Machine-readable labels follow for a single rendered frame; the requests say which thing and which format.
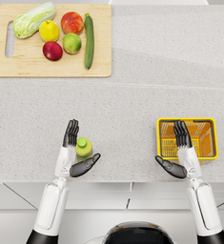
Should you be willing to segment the green tea bottle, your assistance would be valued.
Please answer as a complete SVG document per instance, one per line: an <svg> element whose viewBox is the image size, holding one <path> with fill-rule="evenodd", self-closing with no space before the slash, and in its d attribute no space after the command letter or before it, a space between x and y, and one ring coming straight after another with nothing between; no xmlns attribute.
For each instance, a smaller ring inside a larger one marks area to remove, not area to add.
<svg viewBox="0 0 224 244"><path fill-rule="evenodd" d="M79 161L84 161L92 156L92 143L86 137L80 137L77 140L76 147L76 156Z"/></svg>

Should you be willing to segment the yellow slatted basket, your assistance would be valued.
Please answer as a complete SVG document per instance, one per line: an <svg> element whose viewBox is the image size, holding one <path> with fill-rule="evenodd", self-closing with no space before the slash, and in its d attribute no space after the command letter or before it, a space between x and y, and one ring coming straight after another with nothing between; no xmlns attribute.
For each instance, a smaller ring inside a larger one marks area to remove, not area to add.
<svg viewBox="0 0 224 244"><path fill-rule="evenodd" d="M177 146L173 131L176 118L159 118L156 122L157 154L177 163ZM218 158L215 122L212 118L182 118L188 128L199 163Z"/></svg>

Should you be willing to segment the wooden cutting board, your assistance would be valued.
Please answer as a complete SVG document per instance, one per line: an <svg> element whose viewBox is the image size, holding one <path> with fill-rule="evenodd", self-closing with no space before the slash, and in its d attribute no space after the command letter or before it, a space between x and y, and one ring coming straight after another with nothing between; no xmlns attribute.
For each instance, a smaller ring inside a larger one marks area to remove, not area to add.
<svg viewBox="0 0 224 244"><path fill-rule="evenodd" d="M85 51L64 53L58 61L48 60L38 33L27 39L14 39L12 57L6 56L9 23L33 4L4 4L0 7L0 77L108 77L112 73L112 7L108 4L58 4L54 22L71 10L89 14L94 26L92 67L84 66Z"/></svg>

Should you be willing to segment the dark red apple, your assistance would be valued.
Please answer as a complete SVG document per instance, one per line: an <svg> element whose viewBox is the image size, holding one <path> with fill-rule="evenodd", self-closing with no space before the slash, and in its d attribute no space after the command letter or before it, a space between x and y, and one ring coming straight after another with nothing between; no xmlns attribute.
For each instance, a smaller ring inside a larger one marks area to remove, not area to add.
<svg viewBox="0 0 224 244"><path fill-rule="evenodd" d="M43 54L50 61L57 61L62 57L63 50L58 43L50 41L44 44Z"/></svg>

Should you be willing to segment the green apple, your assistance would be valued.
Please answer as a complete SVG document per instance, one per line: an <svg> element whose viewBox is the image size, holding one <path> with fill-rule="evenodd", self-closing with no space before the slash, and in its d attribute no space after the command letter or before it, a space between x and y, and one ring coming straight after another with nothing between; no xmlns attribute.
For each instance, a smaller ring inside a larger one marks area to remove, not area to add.
<svg viewBox="0 0 224 244"><path fill-rule="evenodd" d="M81 38L75 33L67 33L63 37L63 48L68 54L76 54L82 47Z"/></svg>

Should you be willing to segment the green cucumber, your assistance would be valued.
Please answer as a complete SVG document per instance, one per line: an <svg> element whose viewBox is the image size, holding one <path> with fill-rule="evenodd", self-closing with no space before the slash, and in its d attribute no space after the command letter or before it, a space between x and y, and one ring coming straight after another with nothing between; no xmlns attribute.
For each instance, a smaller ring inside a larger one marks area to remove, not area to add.
<svg viewBox="0 0 224 244"><path fill-rule="evenodd" d="M94 55L94 28L93 21L91 16L85 14L85 30L86 30L86 50L85 50L85 59L84 65L85 69L89 70L92 66L93 55Z"/></svg>

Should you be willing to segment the yellow lemon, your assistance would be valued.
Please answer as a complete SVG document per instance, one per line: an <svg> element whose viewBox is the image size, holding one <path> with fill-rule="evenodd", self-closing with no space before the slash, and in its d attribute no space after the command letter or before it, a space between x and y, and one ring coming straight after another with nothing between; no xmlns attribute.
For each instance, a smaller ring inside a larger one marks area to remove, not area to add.
<svg viewBox="0 0 224 244"><path fill-rule="evenodd" d="M44 42L55 42L59 38L59 27L52 20L45 20L39 27L39 34Z"/></svg>

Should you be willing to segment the napa cabbage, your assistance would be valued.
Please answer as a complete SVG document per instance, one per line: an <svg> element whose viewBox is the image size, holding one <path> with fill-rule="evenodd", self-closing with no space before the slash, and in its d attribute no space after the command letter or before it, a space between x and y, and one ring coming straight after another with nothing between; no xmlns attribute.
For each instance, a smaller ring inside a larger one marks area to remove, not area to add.
<svg viewBox="0 0 224 244"><path fill-rule="evenodd" d="M38 5L18 15L13 20L13 32L19 39L28 38L39 30L43 21L52 20L55 14L56 7L52 2Z"/></svg>

